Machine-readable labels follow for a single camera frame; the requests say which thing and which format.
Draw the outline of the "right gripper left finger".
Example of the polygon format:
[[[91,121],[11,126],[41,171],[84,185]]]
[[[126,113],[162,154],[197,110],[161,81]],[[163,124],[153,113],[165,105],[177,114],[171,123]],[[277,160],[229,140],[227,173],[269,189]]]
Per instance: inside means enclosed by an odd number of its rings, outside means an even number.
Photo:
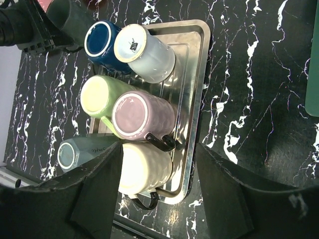
[[[90,239],[109,239],[123,163],[123,144],[113,143],[106,151],[82,165],[88,173],[70,215],[70,222]]]

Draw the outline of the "light green mug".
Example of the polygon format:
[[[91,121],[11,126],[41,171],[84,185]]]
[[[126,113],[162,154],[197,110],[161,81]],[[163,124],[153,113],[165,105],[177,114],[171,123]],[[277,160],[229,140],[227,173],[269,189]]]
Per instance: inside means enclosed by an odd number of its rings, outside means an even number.
[[[80,103],[85,113],[100,119],[115,136],[121,139],[122,137],[116,132],[112,123],[112,110],[122,94],[136,89],[116,78],[95,75],[83,85],[80,92]]]

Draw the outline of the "cream mug black handle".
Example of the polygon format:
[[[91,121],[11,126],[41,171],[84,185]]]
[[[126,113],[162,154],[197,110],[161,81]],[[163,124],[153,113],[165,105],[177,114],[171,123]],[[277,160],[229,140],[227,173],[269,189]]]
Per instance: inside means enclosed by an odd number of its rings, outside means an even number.
[[[146,142],[124,143],[119,192],[127,195],[139,208],[153,210],[159,201],[156,188],[169,180],[172,169],[172,159],[168,152]],[[142,192],[150,193],[148,206],[138,198]]]

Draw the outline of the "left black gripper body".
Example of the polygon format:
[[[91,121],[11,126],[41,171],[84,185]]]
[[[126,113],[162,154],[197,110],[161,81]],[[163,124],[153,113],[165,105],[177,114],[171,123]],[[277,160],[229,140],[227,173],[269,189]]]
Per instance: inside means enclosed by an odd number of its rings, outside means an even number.
[[[48,19],[38,1],[0,2],[0,45],[16,45],[25,54],[40,54],[54,49]]]

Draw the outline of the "pink lilac mug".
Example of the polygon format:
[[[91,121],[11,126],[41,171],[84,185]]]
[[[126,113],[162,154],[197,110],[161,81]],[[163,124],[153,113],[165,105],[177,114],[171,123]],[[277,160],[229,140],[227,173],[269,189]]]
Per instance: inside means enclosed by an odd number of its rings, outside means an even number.
[[[163,98],[137,90],[124,93],[114,104],[112,123],[124,139],[149,142],[164,152],[176,148],[170,136],[175,112]]]

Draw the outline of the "dark grey mug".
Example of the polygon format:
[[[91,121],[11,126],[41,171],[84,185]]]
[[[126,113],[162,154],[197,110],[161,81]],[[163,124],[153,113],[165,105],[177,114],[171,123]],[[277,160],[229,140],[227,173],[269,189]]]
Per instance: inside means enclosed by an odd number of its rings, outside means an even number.
[[[73,0],[53,0],[46,11],[49,20],[79,46],[84,39],[92,18]]]

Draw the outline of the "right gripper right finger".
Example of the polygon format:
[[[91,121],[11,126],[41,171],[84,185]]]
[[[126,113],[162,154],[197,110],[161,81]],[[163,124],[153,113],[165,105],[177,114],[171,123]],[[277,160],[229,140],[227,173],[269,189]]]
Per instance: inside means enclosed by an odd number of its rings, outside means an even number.
[[[210,238],[239,239],[254,229],[240,185],[222,166],[222,158],[197,144],[195,160]]]

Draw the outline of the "navy blue mug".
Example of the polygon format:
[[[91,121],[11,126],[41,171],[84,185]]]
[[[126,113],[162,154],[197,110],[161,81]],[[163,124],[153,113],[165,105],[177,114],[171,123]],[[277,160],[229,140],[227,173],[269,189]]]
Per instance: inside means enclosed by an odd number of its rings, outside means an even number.
[[[126,75],[131,72],[127,63],[117,59],[114,53],[115,39],[122,29],[108,20],[94,23],[86,33],[84,49],[88,58],[110,72]]]

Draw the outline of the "grey blue mug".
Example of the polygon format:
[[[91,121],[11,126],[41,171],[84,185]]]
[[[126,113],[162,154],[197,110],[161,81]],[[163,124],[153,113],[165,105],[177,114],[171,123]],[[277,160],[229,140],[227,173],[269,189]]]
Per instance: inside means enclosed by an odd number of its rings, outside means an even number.
[[[114,142],[119,141],[110,133],[89,133],[61,142],[57,160],[64,173],[94,159]]]

